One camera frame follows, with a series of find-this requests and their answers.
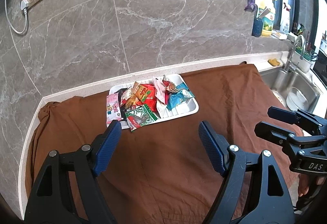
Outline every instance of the human hand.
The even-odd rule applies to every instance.
[[[309,191],[309,175],[300,174],[298,194],[299,197],[306,195]],[[325,182],[326,177],[317,177],[316,185],[321,185]]]

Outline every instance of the yellow sponge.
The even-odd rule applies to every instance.
[[[279,61],[277,61],[277,59],[269,59],[268,62],[272,65],[272,66],[277,66],[280,65],[281,63]]]

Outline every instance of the pink cartoon package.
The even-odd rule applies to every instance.
[[[120,121],[122,116],[118,103],[118,93],[107,96],[107,127],[113,120]]]

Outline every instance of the white power cord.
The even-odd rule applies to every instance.
[[[9,21],[9,18],[8,18],[8,12],[7,12],[7,0],[4,0],[4,10],[6,12],[6,17],[7,17],[7,21],[8,21],[8,24],[9,26],[12,28],[12,30],[14,32],[16,32],[17,34],[24,34],[26,28],[27,28],[27,7],[28,7],[29,3],[27,0],[22,0],[21,2],[21,10],[24,11],[24,14],[25,14],[25,25],[24,25],[24,30],[22,32],[19,32],[17,31],[13,26],[12,24],[10,23]]]

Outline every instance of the marble wall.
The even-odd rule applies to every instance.
[[[18,213],[20,154],[40,98],[109,77],[227,55],[288,50],[251,36],[247,0],[43,0],[25,36],[0,0],[0,193]],[[17,29],[19,0],[9,0]]]

